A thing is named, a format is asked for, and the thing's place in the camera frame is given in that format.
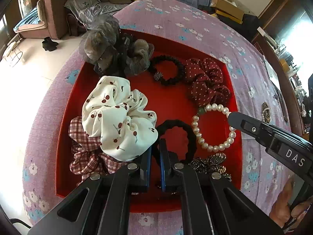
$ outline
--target tiled floor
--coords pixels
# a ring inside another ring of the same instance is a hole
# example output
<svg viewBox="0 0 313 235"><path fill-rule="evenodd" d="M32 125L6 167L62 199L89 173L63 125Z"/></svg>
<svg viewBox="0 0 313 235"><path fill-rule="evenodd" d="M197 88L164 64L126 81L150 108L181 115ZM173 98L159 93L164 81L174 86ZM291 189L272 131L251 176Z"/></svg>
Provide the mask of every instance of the tiled floor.
<svg viewBox="0 0 313 235"><path fill-rule="evenodd" d="M29 223L23 207L22 167L32 122L49 86L79 45L80 37L64 37L55 51L42 48L42 39L24 39L20 61L0 62L1 148L0 204L9 218ZM22 234L28 229L15 225Z"/></svg>

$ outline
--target green bead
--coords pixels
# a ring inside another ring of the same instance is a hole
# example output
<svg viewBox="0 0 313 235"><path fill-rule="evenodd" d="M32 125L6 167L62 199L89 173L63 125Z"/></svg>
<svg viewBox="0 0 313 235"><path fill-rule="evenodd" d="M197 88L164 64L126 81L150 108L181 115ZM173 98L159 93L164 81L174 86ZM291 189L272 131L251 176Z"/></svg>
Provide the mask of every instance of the green bead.
<svg viewBox="0 0 313 235"><path fill-rule="evenodd" d="M205 110L204 110L204 108L203 107L199 107L198 108L198 115L203 115L203 114L205 114Z"/></svg>

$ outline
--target red box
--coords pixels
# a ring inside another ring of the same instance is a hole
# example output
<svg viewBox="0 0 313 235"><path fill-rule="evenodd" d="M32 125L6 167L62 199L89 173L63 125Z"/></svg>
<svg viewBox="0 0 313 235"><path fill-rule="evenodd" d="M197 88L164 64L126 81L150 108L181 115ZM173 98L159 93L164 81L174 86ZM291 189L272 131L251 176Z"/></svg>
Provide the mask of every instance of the red box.
<svg viewBox="0 0 313 235"><path fill-rule="evenodd" d="M162 37L136 32L132 30L123 30L137 38L145 39L155 46L153 56L170 55L176 57L181 62L190 58L204 59L209 55L198 51L181 43L168 40ZM228 108L230 111L238 111L234 90L231 84L229 73L226 65L216 59L220 66L224 82L229 90L233 93L229 101ZM162 71L164 78L174 77L177 73L177 67L171 62L163 62L157 65L159 71ZM68 136L68 127L70 121L81 116L83 103L86 101L89 93L94 89L98 82L98 75L93 71L93 65L85 63L77 77L72 89L71 95L64 112L57 148L56 163L56 195L66 197L81 181L81 176L74 175L69 170L69 164L73 161L70 146L71 139ZM157 113L157 124L162 124L168 119L179 119L187 124L191 124L192 117L197 113L195 103L188 96L188 85L179 83L174 86L163 86L160 82L153 79L149 72L141 73L138 76L129 78L131 89L142 91L148 98L146 110L153 110ZM226 116L221 112L208 112L201 116L199 128L203 137L210 145L218 145L228 138L229 125ZM187 134L180 128L173 128L163 136L166 138L167 149L176 152L179 159L185 158L187 152ZM241 187L242 173L242 143L241 133L237 133L235 142L224 153L227 156L223 165L227 168L227 173L232 175L232 183L236 188ZM206 158L211 155L198 145L195 156ZM155 186L160 181L160 168L154 158L151 162L151 180L148 193L132 195L130 211L131 212L164 212L181 209L180 198L178 195L163 193Z"/></svg>

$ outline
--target black hair tie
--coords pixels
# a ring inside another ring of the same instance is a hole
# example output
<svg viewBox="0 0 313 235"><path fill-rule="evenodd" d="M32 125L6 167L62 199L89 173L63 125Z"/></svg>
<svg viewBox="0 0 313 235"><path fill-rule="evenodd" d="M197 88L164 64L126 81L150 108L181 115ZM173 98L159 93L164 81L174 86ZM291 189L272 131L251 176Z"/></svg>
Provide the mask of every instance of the black hair tie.
<svg viewBox="0 0 313 235"><path fill-rule="evenodd" d="M165 80L163 78L163 73L159 72L154 65L163 62L163 61L170 61L173 62L177 67L178 67L178 74L176 77L174 78L169 78L168 80ZM160 81L162 85L168 86L168 85L175 85L176 83L178 83L179 81L183 80L184 76L185 76L185 70L184 70L184 65L178 61L176 58L173 58L171 56L157 56L154 57L151 61L150 61L150 66L148 68L148 71L151 72L153 74L153 78L156 81Z"/></svg>
<svg viewBox="0 0 313 235"><path fill-rule="evenodd" d="M182 160L181 162L184 164L188 164L192 161L193 156L197 150L197 137L192 131L192 128L190 125L184 123L181 120L166 120L163 124L156 127L156 130L158 131L158 137L156 142L152 145L152 155L156 159L157 164L160 166L160 152L157 148L157 146L160 143L160 137L165 134L167 129L172 129L173 127L181 127L185 132L187 132L187 139L188 139L188 151L186 153L185 160Z"/></svg>

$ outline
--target silver bolt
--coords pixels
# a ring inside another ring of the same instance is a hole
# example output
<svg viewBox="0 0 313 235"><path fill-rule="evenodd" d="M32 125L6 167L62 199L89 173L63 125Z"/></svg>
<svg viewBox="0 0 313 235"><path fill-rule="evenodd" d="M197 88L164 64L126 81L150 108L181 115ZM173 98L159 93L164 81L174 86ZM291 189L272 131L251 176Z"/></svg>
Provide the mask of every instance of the silver bolt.
<svg viewBox="0 0 313 235"><path fill-rule="evenodd" d="M127 168L128 168L128 169L137 169L137 167L138 167L138 166L137 166L137 164L135 164L135 163L131 163L131 164L128 164L128 165L127 165Z"/></svg>
<svg viewBox="0 0 313 235"><path fill-rule="evenodd" d="M182 164L182 163L175 163L174 164L174 168L175 169L182 169L182 168L184 168L184 164Z"/></svg>
<svg viewBox="0 0 313 235"><path fill-rule="evenodd" d="M213 179L220 179L222 177L222 175L218 172L213 172L212 173L212 178Z"/></svg>
<svg viewBox="0 0 313 235"><path fill-rule="evenodd" d="M91 180L98 180L100 178L100 174L99 173L93 173L90 175L90 179Z"/></svg>

